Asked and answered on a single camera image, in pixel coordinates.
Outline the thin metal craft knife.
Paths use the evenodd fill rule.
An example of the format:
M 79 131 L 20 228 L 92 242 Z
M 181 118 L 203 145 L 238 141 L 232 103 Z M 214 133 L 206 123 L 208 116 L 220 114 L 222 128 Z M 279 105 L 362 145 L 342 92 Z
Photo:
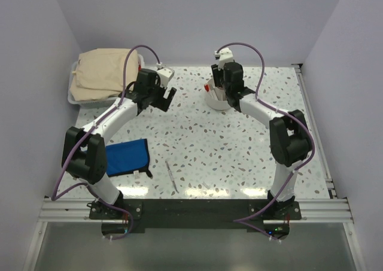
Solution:
M 169 165 L 169 163 L 168 163 L 167 160 L 165 160 L 165 165 L 166 165 L 166 168 L 167 168 L 168 175 L 169 175 L 169 177 L 170 177 L 171 183 L 172 183 L 172 185 L 173 185 L 173 188 L 174 188 L 174 190 L 175 190 L 176 193 L 179 193 L 179 191 L 178 191 L 178 189 L 177 189 L 177 185 L 176 185 L 176 183 L 175 183 L 174 176 L 173 176 L 173 174 L 172 174 L 172 171 L 171 171 L 171 169 L 170 169 L 170 165 Z

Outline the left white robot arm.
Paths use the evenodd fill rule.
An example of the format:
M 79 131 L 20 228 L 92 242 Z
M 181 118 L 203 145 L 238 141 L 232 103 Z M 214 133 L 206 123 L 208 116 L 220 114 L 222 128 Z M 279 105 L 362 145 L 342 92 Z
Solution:
M 166 112 L 176 93 L 171 88 L 164 97 L 168 83 L 174 77 L 171 68 L 138 71 L 136 81 L 128 84 L 115 102 L 91 123 L 70 127 L 65 134 L 62 154 L 62 173 L 78 178 L 94 196 L 104 202 L 103 212 L 110 218 L 123 214 L 121 191 L 107 175 L 105 144 L 130 120 L 152 106 Z

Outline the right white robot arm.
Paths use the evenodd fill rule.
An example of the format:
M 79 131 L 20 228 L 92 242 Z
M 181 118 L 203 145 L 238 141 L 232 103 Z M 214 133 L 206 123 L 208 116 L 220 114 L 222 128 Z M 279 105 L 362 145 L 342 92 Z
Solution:
M 296 173 L 308 154 L 314 152 L 312 136 L 303 112 L 285 111 L 256 96 L 245 86 L 244 70 L 236 62 L 225 63 L 223 68 L 211 66 L 214 82 L 223 88 L 230 107 L 241 112 L 269 130 L 270 151 L 276 162 L 272 187 L 268 191 L 267 213 L 279 219 L 288 211 L 286 202 L 294 198 Z

